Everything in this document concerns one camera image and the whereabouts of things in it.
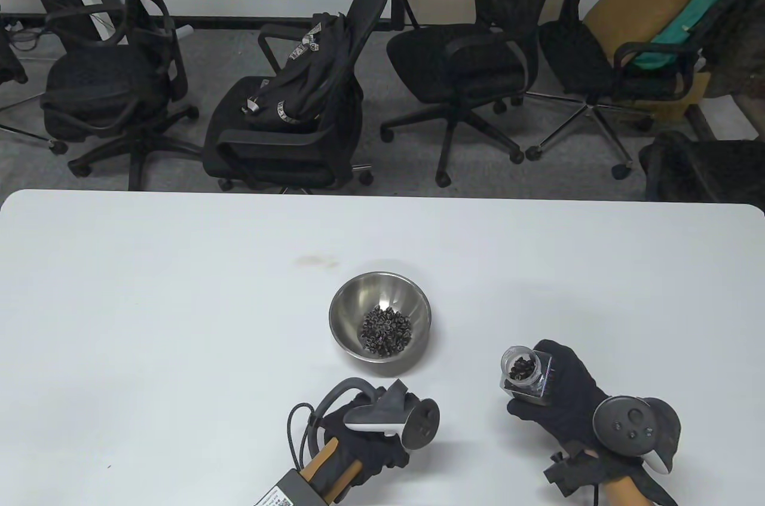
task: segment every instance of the vr controller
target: vr controller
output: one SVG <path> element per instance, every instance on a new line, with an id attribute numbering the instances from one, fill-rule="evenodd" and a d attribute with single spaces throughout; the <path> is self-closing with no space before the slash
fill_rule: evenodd
<path id="1" fill-rule="evenodd" d="M 659 474 L 671 473 L 680 442 L 680 418 L 663 400 L 610 397 L 595 409 L 592 426 L 610 451 L 640 457 Z"/>

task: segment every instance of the black mesh office chair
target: black mesh office chair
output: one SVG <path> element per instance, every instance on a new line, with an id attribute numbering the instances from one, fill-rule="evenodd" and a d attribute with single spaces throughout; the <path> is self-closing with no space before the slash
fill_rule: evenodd
<path id="1" fill-rule="evenodd" d="M 219 179 L 224 191 L 232 180 L 244 181 L 250 189 L 263 184 L 281 186 L 282 193 L 298 189 L 337 189 L 362 172 L 360 181 L 371 184 L 368 165 L 352 165 L 363 124 L 361 86 L 353 75 L 361 50 L 380 20 L 388 0 L 353 0 L 347 14 L 352 42 L 347 62 L 336 66 L 328 80 L 331 92 L 316 129 L 309 133 L 277 133 L 253 129 L 241 112 L 247 97 L 260 88 L 264 78 L 251 76 L 238 81 L 216 108 L 207 130 L 202 163 L 205 171 Z M 263 26 L 259 42 L 276 72 L 281 66 L 267 38 L 300 41 L 306 30 L 287 26 Z"/>
<path id="2" fill-rule="evenodd" d="M 614 100 L 651 100 L 672 101 L 686 96 L 693 84 L 694 66 L 699 59 L 699 51 L 708 37 L 714 33 L 718 21 L 735 5 L 737 0 L 719 0 L 712 6 L 699 23 L 691 29 L 691 37 L 685 44 L 654 44 L 653 42 L 628 42 L 621 45 L 614 55 L 611 66 L 598 40 L 584 23 L 579 20 L 579 0 L 566 0 L 560 20 L 549 22 L 539 28 L 539 44 L 552 71 L 563 85 L 567 94 L 579 94 L 585 99 L 553 96 L 552 94 L 527 93 L 535 99 L 552 100 L 577 105 L 577 110 L 558 129 L 538 146 L 527 150 L 529 160 L 538 160 L 543 156 L 549 143 L 555 140 L 580 115 L 590 112 L 600 124 L 606 138 L 619 151 L 623 164 L 615 165 L 611 173 L 615 179 L 628 177 L 633 168 L 633 160 L 624 148 L 616 132 L 606 118 L 603 109 L 624 113 L 639 113 L 629 108 L 601 104 L 603 97 Z M 625 63 L 625 58 L 640 52 L 658 52 L 675 55 L 675 61 L 658 70 L 642 70 L 633 64 Z M 707 58 L 713 64 L 713 58 Z"/>
<path id="3" fill-rule="evenodd" d="M 81 45 L 62 56 L 50 69 L 41 99 L 45 127 L 67 141 L 88 136 L 117 137 L 69 162 L 75 176 L 91 173 L 91 164 L 130 155 L 128 189 L 141 189 L 148 154 L 170 151 L 200 159 L 201 148 L 165 137 L 181 118 L 196 120 L 193 106 L 169 114 L 170 102 L 186 96 L 188 82 L 178 47 L 175 25 L 162 0 L 148 0 L 162 12 L 161 25 L 141 0 L 125 0 L 123 7 L 101 4 L 54 12 L 46 17 L 49 30 Z M 108 13 L 115 33 L 94 41 L 62 30 L 57 20 L 84 14 Z M 118 45 L 127 38 L 127 45 Z M 175 66 L 176 75 L 170 78 Z"/>
<path id="4" fill-rule="evenodd" d="M 388 43 L 388 57 L 407 88 L 424 104 L 421 112 L 386 121 L 384 142 L 393 141 L 393 128 L 443 118 L 446 135 L 436 172 L 440 187 L 451 184 L 446 173 L 451 141 L 464 122 L 509 151 L 514 164 L 524 161 L 513 140 L 473 112 L 495 102 L 495 113 L 506 110 L 503 97 L 517 105 L 536 80 L 537 23 L 545 0 L 475 0 L 475 24 L 420 27 L 408 0 L 404 7 L 415 30 Z"/>
<path id="5" fill-rule="evenodd" d="M 645 200 L 748 203 L 765 211 L 765 143 L 691 141 L 662 132 L 640 151 Z"/>
<path id="6" fill-rule="evenodd" d="M 11 50 L 11 42 L 8 40 L 8 34 L 5 29 L 2 28 L 2 23 L 0 23 L 0 84 L 11 81 L 18 82 L 19 84 L 26 84 L 28 80 L 27 72 L 24 70 L 24 66 L 22 66 L 19 58 L 17 58 L 13 50 Z M 11 108 L 35 100 L 40 96 L 41 94 L 35 94 L 34 96 L 25 97 L 25 99 L 18 102 L 0 106 L 0 112 L 5 112 Z M 11 134 L 31 137 L 33 140 L 43 141 L 47 144 L 50 151 L 56 155 L 65 154 L 66 150 L 68 150 L 68 146 L 66 146 L 63 141 L 51 140 L 48 137 L 32 134 L 29 131 L 19 130 L 17 127 L 0 124 L 0 130 L 7 131 Z"/>

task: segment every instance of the gloved hand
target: gloved hand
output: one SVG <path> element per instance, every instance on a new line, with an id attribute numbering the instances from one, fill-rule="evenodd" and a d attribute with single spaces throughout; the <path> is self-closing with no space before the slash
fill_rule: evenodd
<path id="1" fill-rule="evenodd" d="M 385 392 L 384 388 L 377 390 L 380 394 Z M 372 476 L 378 475 L 384 466 L 404 468 L 409 464 L 409 454 L 404 450 L 398 435 L 386 437 L 382 433 L 358 433 L 342 422 L 349 410 L 370 403 L 366 394 L 359 394 L 351 402 L 325 416 L 320 423 L 325 428 L 325 444 L 337 438 L 337 452 L 341 452 L 344 465 L 350 466 L 355 460 L 363 464 L 363 470 L 353 479 L 351 486 L 364 484 Z"/>
<path id="2" fill-rule="evenodd" d="M 507 412 L 522 421 L 534 421 L 549 432 L 561 446 L 578 440 L 588 449 L 600 446 L 592 428 L 592 416 L 607 395 L 598 388 L 585 364 L 569 347 L 555 341 L 537 343 L 535 351 L 552 356 L 552 403 L 549 407 L 511 399 Z"/>
<path id="3" fill-rule="evenodd" d="M 540 341 L 534 350 L 552 356 L 554 375 L 551 383 L 551 404 L 541 407 L 513 399 L 508 403 L 507 411 L 522 421 L 537 422 L 571 455 L 570 480 L 578 481 L 573 484 L 574 488 L 577 485 L 599 484 L 629 476 L 648 500 L 661 506 L 677 506 L 672 497 L 648 476 L 642 467 L 642 459 L 615 454 L 596 437 L 592 426 L 593 414 L 608 396 L 598 388 L 598 384 L 576 353 L 571 348 L 550 340 Z M 585 455 L 582 452 L 584 449 L 589 449 L 598 456 Z M 564 495 L 570 494 L 567 494 L 563 487 L 561 490 Z"/>

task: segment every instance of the metal bowl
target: metal bowl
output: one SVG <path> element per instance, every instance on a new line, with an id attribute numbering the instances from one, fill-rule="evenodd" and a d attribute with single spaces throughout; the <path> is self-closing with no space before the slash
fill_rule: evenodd
<path id="1" fill-rule="evenodd" d="M 369 311 L 389 306 L 412 322 L 409 345 L 390 357 L 380 357 L 365 350 L 359 339 L 361 323 Z M 351 356 L 371 363 L 390 363 L 420 352 L 428 342 L 431 308 L 423 290 L 406 277 L 375 271 L 353 277 L 335 294 L 330 305 L 330 329 L 338 345 Z"/>

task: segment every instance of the chair caster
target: chair caster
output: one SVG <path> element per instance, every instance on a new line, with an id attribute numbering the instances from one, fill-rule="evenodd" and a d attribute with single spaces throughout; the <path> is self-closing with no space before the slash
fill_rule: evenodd
<path id="1" fill-rule="evenodd" d="M 645 118 L 636 121 L 633 126 L 637 131 L 642 131 L 643 134 L 645 134 L 645 132 L 651 131 L 651 128 L 653 127 L 653 118 L 652 116 L 645 116 Z"/>
<path id="2" fill-rule="evenodd" d="M 614 176 L 614 179 L 626 179 L 631 173 L 632 168 L 627 167 L 624 164 L 614 165 L 614 167 L 611 168 L 611 175 Z"/>
<path id="3" fill-rule="evenodd" d="M 543 153 L 539 146 L 531 146 L 527 150 L 527 159 L 528 161 L 539 161 Z"/>
<path id="4" fill-rule="evenodd" d="M 361 175 L 359 176 L 359 183 L 362 186 L 371 186 L 375 181 L 375 176 L 372 175 L 372 172 L 369 170 L 366 170 L 365 172 L 361 172 Z"/>
<path id="5" fill-rule="evenodd" d="M 63 143 L 63 141 L 51 140 L 49 144 L 49 150 L 57 156 L 65 154 L 67 151 L 69 151 L 69 146 Z"/>
<path id="6" fill-rule="evenodd" d="M 435 174 L 435 183 L 438 187 L 448 187 L 451 186 L 451 178 L 446 172 L 437 172 Z"/>
<path id="7" fill-rule="evenodd" d="M 510 152 L 510 161 L 513 162 L 516 165 L 520 165 L 524 162 L 525 156 L 524 152 L 518 150 L 514 152 Z"/>
<path id="8" fill-rule="evenodd" d="M 90 165 L 77 165 L 69 162 L 66 166 L 69 167 L 69 171 L 71 171 L 75 177 L 87 177 L 93 172 L 93 168 L 90 167 Z"/>

